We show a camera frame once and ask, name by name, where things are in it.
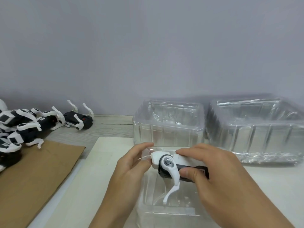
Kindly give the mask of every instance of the cardboard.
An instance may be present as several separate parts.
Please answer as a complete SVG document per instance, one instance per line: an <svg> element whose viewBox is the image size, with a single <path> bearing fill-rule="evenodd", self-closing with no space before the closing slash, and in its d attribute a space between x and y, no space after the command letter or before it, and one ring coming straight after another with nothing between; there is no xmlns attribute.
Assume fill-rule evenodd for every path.
<svg viewBox="0 0 304 228"><path fill-rule="evenodd" d="M84 146L44 141L0 173L0 227L25 228L71 172Z"/></svg>

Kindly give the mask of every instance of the plastic tray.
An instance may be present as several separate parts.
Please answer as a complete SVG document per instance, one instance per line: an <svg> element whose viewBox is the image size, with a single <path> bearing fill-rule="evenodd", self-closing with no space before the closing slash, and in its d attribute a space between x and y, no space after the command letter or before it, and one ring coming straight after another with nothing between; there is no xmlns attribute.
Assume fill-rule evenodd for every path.
<svg viewBox="0 0 304 228"><path fill-rule="evenodd" d="M206 120L210 144L244 163L303 160L304 112L287 99L213 100Z"/></svg>
<svg viewBox="0 0 304 228"><path fill-rule="evenodd" d="M148 158L153 151L173 154L176 149L178 147L152 147L143 151L142 159ZM170 195L167 204L163 205L163 198L172 186L172 179L160 177L152 167L145 173L136 204L137 224L140 228L214 227L215 223L201 204L194 183L181 181L180 189Z"/></svg>
<svg viewBox="0 0 304 228"><path fill-rule="evenodd" d="M204 116L201 104L144 101L133 117L134 143L192 146L203 142Z"/></svg>

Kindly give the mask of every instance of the person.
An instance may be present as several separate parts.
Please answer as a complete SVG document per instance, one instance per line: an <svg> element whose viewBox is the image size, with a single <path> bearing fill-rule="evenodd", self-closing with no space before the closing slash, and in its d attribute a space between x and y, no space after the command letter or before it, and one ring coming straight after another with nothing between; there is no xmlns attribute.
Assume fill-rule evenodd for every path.
<svg viewBox="0 0 304 228"><path fill-rule="evenodd" d="M151 146L148 142L135 145L118 160L89 228L124 226L138 199L142 177L152 164L140 160L141 152ZM222 228L294 228L232 152L201 143L176 153L207 165L209 180L195 168L182 168L180 175L196 184L201 203Z"/></svg>

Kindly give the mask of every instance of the wall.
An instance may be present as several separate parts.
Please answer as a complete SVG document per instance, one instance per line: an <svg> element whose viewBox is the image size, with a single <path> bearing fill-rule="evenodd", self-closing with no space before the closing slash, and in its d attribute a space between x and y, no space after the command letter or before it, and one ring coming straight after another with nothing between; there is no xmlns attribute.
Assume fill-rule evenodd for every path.
<svg viewBox="0 0 304 228"><path fill-rule="evenodd" d="M304 104L304 0L0 0L0 96L132 115L149 97Z"/></svg>

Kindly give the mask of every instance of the clear plastic container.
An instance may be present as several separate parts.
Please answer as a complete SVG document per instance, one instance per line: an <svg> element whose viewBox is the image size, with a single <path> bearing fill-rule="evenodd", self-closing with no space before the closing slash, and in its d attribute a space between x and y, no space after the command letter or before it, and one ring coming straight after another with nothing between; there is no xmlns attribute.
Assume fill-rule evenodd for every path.
<svg viewBox="0 0 304 228"><path fill-rule="evenodd" d="M213 100L206 121L209 143L243 163L303 160L304 112L287 99Z"/></svg>
<svg viewBox="0 0 304 228"><path fill-rule="evenodd" d="M205 115L201 104L144 101L133 117L134 143L192 146L204 141Z"/></svg>
<svg viewBox="0 0 304 228"><path fill-rule="evenodd" d="M178 147L152 147L143 151L142 159L154 151L175 153ZM180 182L180 189L170 195L166 205L163 199L173 186L173 180L162 178L152 167L145 173L136 204L137 224L140 228L219 227L207 214L194 183Z"/></svg>

